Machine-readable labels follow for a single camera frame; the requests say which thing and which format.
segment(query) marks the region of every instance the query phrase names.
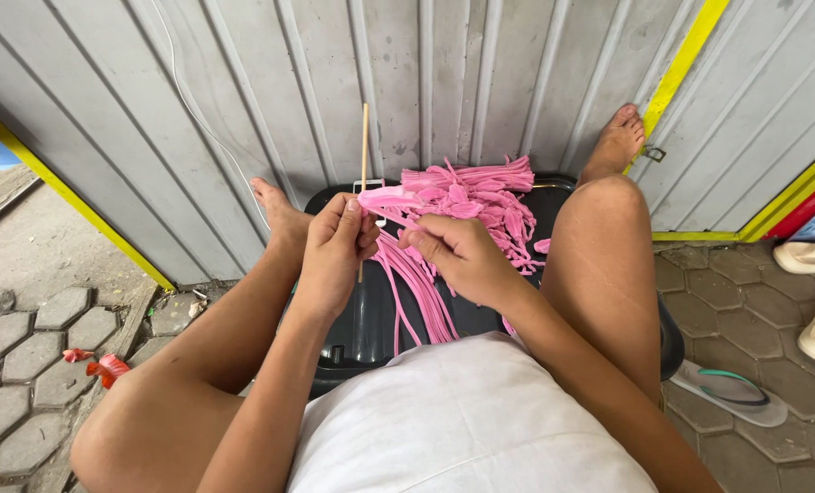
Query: metal latch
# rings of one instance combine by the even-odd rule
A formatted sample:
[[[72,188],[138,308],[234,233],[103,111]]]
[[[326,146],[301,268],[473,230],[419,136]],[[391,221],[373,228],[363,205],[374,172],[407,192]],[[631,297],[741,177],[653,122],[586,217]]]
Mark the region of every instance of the metal latch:
[[[663,161],[664,157],[666,157],[666,151],[657,147],[645,147],[645,151],[642,153],[642,155],[651,161],[656,161],[659,163]]]

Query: wooden stick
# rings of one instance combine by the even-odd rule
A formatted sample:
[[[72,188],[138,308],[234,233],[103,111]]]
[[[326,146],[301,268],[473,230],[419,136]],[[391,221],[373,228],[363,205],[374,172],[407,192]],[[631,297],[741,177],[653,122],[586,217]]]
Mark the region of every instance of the wooden stick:
[[[362,191],[368,178],[368,103],[362,105]],[[362,283],[362,264],[358,264],[358,282]]]

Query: bare foot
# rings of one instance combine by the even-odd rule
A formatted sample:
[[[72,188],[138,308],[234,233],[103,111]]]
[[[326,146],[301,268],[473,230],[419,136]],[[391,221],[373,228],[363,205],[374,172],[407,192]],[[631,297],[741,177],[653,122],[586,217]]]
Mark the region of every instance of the bare foot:
[[[599,142],[581,173],[579,185],[603,174],[623,173],[644,143],[645,127],[638,109],[632,103],[621,106],[599,132]]]
[[[255,189],[252,195],[259,201],[259,205],[265,208],[271,236],[291,235],[295,239],[304,240],[307,238],[307,228],[313,216],[292,207],[283,190],[258,176],[249,180],[249,185]]]

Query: thigh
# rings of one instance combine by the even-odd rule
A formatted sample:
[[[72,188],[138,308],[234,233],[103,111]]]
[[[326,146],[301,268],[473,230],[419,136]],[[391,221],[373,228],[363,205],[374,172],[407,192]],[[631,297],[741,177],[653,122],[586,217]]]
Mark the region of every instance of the thigh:
[[[556,217],[541,291],[559,314],[657,402],[660,320],[644,197],[618,174],[569,197]]]
[[[194,492],[243,398],[138,367],[76,436],[70,462],[94,493]]]

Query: bundle of pink pipe cleaners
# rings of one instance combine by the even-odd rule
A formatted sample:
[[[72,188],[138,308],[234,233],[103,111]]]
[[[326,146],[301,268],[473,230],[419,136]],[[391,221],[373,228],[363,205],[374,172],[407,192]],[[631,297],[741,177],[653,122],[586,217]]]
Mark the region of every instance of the bundle of pink pipe cleaners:
[[[435,213],[456,219],[479,219],[490,232],[496,245],[524,275],[535,272],[544,262],[532,260],[526,243],[532,238],[535,219],[529,208],[520,203],[523,197],[513,192],[532,190],[534,174],[529,169],[529,158],[523,156],[511,162],[505,156],[502,166],[453,167],[446,159],[446,168],[432,166],[425,171],[402,170],[402,184],[367,190],[359,194],[358,201],[365,209],[406,228],[418,229],[416,219],[426,213]],[[395,289],[392,271],[395,270],[411,287],[420,305],[423,320],[432,344],[458,339],[444,300],[434,286],[435,266],[426,264],[423,256],[413,247],[400,250],[397,240],[382,232],[377,240],[380,251],[372,259],[380,262],[392,285],[395,297],[395,354],[398,354],[399,321],[404,320],[413,341],[420,340],[410,326]],[[506,330],[514,334],[507,320]]]

